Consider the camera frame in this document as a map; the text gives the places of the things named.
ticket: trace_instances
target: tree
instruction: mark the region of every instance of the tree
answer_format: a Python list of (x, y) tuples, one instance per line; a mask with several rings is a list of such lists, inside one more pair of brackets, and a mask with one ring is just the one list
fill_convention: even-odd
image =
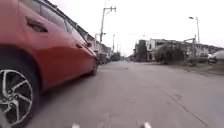
[(161, 46), (157, 51), (155, 51), (154, 55), (156, 62), (163, 64), (184, 60), (184, 53), (182, 50), (168, 45)]
[(139, 40), (139, 44), (136, 46), (137, 46), (136, 60), (138, 62), (146, 61), (147, 59), (146, 41)]

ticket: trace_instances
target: car wheel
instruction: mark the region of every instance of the car wheel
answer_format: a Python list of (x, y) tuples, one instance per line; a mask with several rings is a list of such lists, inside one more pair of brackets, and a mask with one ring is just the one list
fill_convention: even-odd
[(24, 127), (39, 101), (38, 81), (30, 65), (16, 57), (0, 57), (0, 108), (13, 128)]

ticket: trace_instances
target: door handle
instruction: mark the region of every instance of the door handle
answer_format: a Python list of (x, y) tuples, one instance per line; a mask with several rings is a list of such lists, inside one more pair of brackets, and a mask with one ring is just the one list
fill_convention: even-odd
[(81, 45), (79, 45), (79, 44), (76, 44), (76, 47), (77, 47), (77, 48), (82, 48), (82, 46), (81, 46)]
[(36, 32), (48, 32), (47, 28), (40, 22), (26, 17), (27, 26), (31, 27)]

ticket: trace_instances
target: asphalt road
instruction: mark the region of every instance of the asphalt road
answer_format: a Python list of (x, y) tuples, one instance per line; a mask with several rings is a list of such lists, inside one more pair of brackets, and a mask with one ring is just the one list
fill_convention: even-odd
[(224, 79), (153, 64), (112, 62), (47, 92), (28, 128), (223, 128)]

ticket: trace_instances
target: car door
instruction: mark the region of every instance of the car door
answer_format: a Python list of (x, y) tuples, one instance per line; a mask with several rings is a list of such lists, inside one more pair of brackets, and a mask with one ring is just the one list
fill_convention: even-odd
[(88, 73), (93, 69), (94, 55), (90, 51), (90, 49), (88, 49), (84, 38), (80, 35), (80, 33), (75, 28), (73, 28), (73, 37), (76, 40), (76, 43), (82, 47), (80, 48), (80, 53), (81, 53), (80, 57), (82, 60), (82, 67), (80, 67), (80, 69), (82, 69), (83, 74)]
[(80, 75), (79, 48), (71, 47), (74, 40), (67, 32), (65, 20), (39, 1), (33, 1), (31, 9), (35, 12), (23, 4), (20, 6), (22, 26), (36, 49), (35, 58), (39, 62), (44, 83), (51, 87)]

